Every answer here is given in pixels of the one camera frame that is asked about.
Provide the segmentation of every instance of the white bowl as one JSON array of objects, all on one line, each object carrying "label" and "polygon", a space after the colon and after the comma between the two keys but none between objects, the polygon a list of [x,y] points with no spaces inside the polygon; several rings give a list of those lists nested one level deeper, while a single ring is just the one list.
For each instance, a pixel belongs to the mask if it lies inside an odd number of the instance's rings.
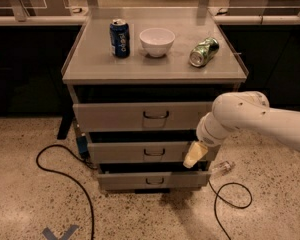
[{"label": "white bowl", "polygon": [[143,30],[140,35],[140,41],[143,49],[145,49],[152,57],[162,57],[171,48],[175,34],[165,28],[148,28]]}]

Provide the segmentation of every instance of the floor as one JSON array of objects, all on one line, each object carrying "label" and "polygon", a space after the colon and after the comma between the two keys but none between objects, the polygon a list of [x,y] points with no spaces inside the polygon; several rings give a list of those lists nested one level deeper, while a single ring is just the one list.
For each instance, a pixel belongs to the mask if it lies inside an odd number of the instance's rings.
[{"label": "floor", "polygon": [[[85,3],[71,1],[74,6]],[[84,192],[69,178],[36,164],[38,153],[51,144],[78,154],[73,128],[67,139],[57,140],[60,122],[58,117],[0,118],[0,240],[90,239],[91,213]],[[214,188],[238,182],[253,197],[246,209],[217,201],[219,220],[231,239],[300,240],[300,153],[241,130],[225,141],[212,166],[222,161],[236,166],[225,176],[212,177]],[[215,194],[209,186],[170,193],[106,193],[98,188],[97,172],[62,148],[48,149],[39,162],[71,175],[87,190],[94,207],[94,239],[228,239],[215,218]],[[238,205],[249,202],[239,186],[224,188],[222,196]]]}]

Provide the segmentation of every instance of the green can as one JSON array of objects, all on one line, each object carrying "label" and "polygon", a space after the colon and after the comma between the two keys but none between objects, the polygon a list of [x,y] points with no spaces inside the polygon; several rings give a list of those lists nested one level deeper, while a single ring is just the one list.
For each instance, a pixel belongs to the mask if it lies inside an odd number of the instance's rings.
[{"label": "green can", "polygon": [[208,37],[191,51],[190,63],[195,67],[205,66],[219,50],[219,43],[213,37]]}]

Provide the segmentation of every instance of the floor marking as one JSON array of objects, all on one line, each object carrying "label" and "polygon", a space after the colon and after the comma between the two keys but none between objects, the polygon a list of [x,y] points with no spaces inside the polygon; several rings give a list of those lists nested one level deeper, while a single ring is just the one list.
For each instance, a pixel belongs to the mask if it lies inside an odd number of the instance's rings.
[{"label": "floor marking", "polygon": [[[67,230],[67,232],[64,233],[64,235],[59,240],[68,240],[71,235],[79,228],[77,225],[71,225],[70,228]],[[42,234],[45,236],[48,240],[58,240],[58,238],[52,233],[52,231],[49,228],[45,228],[42,231]]]}]

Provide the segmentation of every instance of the black cabinet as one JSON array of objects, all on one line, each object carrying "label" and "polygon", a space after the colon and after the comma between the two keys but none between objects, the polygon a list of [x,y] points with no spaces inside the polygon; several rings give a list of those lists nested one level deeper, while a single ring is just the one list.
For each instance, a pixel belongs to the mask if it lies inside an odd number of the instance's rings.
[{"label": "black cabinet", "polygon": [[272,107],[300,111],[300,25],[221,29],[249,70],[240,91],[261,91]]},{"label": "black cabinet", "polygon": [[81,26],[0,26],[0,116],[61,115],[61,68]]}]

